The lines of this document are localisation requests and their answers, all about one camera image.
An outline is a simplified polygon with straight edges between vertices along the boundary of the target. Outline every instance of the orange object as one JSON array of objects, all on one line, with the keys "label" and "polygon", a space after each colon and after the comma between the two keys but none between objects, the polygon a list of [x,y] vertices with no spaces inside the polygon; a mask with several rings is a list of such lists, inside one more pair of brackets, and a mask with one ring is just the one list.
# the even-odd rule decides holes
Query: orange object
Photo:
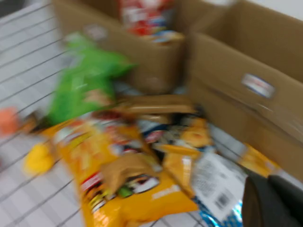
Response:
[{"label": "orange object", "polygon": [[7,107],[0,110],[0,136],[8,136],[17,132],[19,126],[17,109]]},{"label": "orange object", "polygon": [[[126,227],[129,223],[136,226],[164,215],[198,209],[162,170],[142,141],[135,122],[123,114],[93,112],[43,134],[53,138],[59,155],[74,175],[87,227]],[[125,156],[138,156],[145,164],[134,164]],[[122,187],[120,182],[118,186],[112,184],[108,177],[120,177],[119,172],[128,178]]]}]

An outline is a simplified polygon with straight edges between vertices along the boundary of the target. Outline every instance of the barcode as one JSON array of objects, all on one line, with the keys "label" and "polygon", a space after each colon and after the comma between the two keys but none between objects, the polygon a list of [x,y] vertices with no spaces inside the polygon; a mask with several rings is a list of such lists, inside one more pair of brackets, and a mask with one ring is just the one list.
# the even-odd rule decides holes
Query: barcode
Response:
[{"label": "barcode", "polygon": [[223,210],[228,204],[229,202],[231,201],[231,198],[233,197],[233,195],[229,192],[229,191],[226,191],[224,193],[221,193],[215,204],[217,205],[217,207],[220,209],[220,210]]}]

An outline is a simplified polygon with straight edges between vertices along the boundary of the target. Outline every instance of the label sticker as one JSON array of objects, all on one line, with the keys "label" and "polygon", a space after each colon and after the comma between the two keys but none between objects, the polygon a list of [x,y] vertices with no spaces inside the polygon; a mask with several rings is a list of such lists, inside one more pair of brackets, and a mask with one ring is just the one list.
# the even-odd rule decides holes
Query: label sticker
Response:
[{"label": "label sticker", "polygon": [[275,91],[275,88],[272,85],[252,74],[245,74],[242,84],[266,98],[270,98]]},{"label": "label sticker", "polygon": [[84,27],[85,34],[94,41],[100,41],[108,36],[108,32],[105,28],[92,24]]}]

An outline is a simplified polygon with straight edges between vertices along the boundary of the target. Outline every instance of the white label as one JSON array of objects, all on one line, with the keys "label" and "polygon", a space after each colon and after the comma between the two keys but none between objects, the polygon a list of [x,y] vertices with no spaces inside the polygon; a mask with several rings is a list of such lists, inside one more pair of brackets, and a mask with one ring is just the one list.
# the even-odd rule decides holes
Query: white label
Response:
[{"label": "white label", "polygon": [[244,183],[235,169],[228,168],[220,156],[212,153],[206,153],[198,161],[193,188],[199,200],[220,222],[231,213],[244,193]]},{"label": "white label", "polygon": [[99,25],[87,25],[84,27],[84,32],[94,41],[100,41],[108,36],[107,30]]},{"label": "white label", "polygon": [[251,74],[245,74],[242,84],[266,98],[270,98],[275,91],[275,88],[272,85]]}]

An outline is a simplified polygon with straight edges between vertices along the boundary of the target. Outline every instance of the black object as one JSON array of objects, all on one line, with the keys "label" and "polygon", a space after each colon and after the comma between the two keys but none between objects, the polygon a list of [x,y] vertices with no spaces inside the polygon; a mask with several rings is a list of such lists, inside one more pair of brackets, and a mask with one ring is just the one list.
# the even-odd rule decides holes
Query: black object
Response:
[{"label": "black object", "polygon": [[24,4],[25,0],[0,0],[0,17],[22,9]]},{"label": "black object", "polygon": [[279,176],[250,174],[242,206],[244,227],[303,227],[303,192]]}]

